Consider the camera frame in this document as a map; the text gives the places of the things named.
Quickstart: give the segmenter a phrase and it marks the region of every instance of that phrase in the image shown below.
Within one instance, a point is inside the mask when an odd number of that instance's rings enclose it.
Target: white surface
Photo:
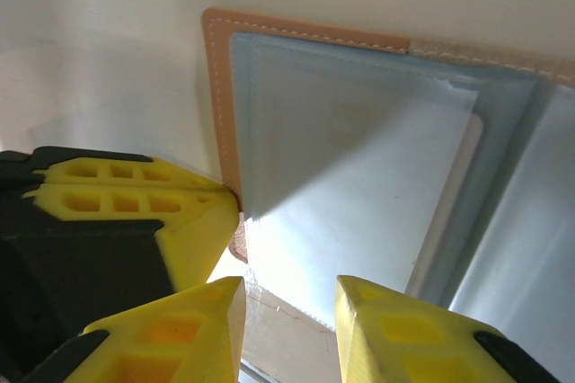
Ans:
[[[146,137],[160,141],[148,145],[127,127],[129,138],[111,132],[97,142],[162,147],[219,176],[199,27],[201,12],[211,5],[563,56],[575,52],[574,0],[0,0],[2,145],[30,149],[36,142],[23,130],[70,109],[88,116],[94,105],[112,111],[107,97],[121,98],[138,105],[133,114],[146,119]],[[152,123],[158,110],[164,114]],[[15,127],[7,125],[16,117]],[[84,133],[78,125],[68,136]]]
[[[450,307],[575,381],[575,91],[535,130]]]
[[[270,383],[341,383],[333,331],[265,290],[253,269],[226,250],[209,281],[229,276],[243,276],[245,280],[242,368],[251,365]],[[241,373],[240,383],[253,380],[244,381]]]

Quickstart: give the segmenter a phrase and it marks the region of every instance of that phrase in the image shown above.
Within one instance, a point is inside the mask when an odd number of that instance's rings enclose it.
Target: square holes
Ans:
[[[110,165],[112,178],[133,178],[134,171],[129,165]]]
[[[142,167],[142,175],[144,175],[144,179],[147,181],[171,181],[172,177],[170,174],[166,172],[162,172],[157,168],[153,168],[151,166],[143,166]]]
[[[180,212],[181,202],[175,196],[151,194],[148,196],[152,212]]]
[[[127,194],[112,194],[111,195],[112,209],[117,212],[139,212],[140,204],[137,196]]]
[[[62,196],[62,203],[75,212],[98,212],[102,196],[98,192],[68,191]]]
[[[89,162],[72,163],[67,169],[66,174],[79,178],[95,178],[98,176],[98,165]]]

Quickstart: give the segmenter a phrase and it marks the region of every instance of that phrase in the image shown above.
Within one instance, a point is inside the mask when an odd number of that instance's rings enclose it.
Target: transparent sheet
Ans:
[[[250,265],[329,327],[337,275],[405,291],[429,266],[424,240],[434,254],[482,142],[478,97],[519,94],[518,119],[535,85],[258,34],[236,34],[231,52]]]
[[[575,89],[557,85],[548,97],[522,129],[528,143],[450,309],[494,325],[572,381]]]

